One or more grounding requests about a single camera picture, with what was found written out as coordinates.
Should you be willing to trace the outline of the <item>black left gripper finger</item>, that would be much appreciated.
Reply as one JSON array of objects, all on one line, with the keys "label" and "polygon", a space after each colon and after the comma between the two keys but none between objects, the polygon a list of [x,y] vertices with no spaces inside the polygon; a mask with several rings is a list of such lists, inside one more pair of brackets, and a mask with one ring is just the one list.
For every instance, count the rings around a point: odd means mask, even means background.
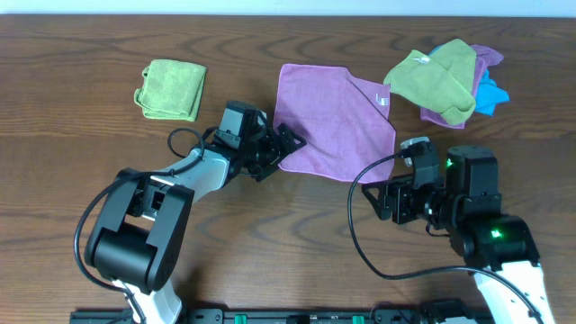
[{"label": "black left gripper finger", "polygon": [[256,159],[256,165],[258,169],[254,175],[254,179],[257,182],[261,182],[265,178],[269,177],[279,168],[279,163],[284,159],[283,155],[272,156],[272,155],[262,155]]},{"label": "black left gripper finger", "polygon": [[287,124],[281,123],[277,129],[280,155],[283,158],[307,145],[306,139],[296,134]]}]

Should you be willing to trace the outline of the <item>pink microfiber cloth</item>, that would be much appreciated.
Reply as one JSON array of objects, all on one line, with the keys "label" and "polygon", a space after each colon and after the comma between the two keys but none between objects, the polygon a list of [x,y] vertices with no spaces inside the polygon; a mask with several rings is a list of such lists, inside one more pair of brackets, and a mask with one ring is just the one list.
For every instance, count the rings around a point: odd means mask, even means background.
[{"label": "pink microfiber cloth", "polygon": [[345,67],[285,64],[274,110],[307,144],[280,163],[283,171],[351,182],[395,153],[390,87],[353,76]]}]

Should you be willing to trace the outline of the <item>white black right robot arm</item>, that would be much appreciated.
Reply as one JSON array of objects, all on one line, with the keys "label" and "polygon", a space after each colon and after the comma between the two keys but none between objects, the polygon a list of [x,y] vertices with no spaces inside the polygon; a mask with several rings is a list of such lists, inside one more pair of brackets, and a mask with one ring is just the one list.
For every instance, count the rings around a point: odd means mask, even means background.
[{"label": "white black right robot arm", "polygon": [[411,173],[360,185],[376,216],[399,225],[423,220],[427,233],[447,237],[463,265],[411,274],[463,271],[470,274],[496,323],[552,323],[540,255],[527,224],[504,213],[498,161],[491,149],[456,146],[442,168],[429,141],[406,144],[396,158],[408,160]]}]

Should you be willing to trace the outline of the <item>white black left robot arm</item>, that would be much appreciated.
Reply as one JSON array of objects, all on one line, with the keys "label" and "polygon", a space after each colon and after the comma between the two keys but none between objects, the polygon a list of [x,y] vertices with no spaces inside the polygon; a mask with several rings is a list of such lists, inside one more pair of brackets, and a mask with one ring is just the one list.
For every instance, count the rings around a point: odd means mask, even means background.
[{"label": "white black left robot arm", "polygon": [[284,123],[189,132],[197,142],[173,165],[121,170],[85,208],[73,235],[78,270],[121,293],[132,323],[182,318],[184,303],[171,276],[194,204],[239,174],[265,179],[307,144]]}]

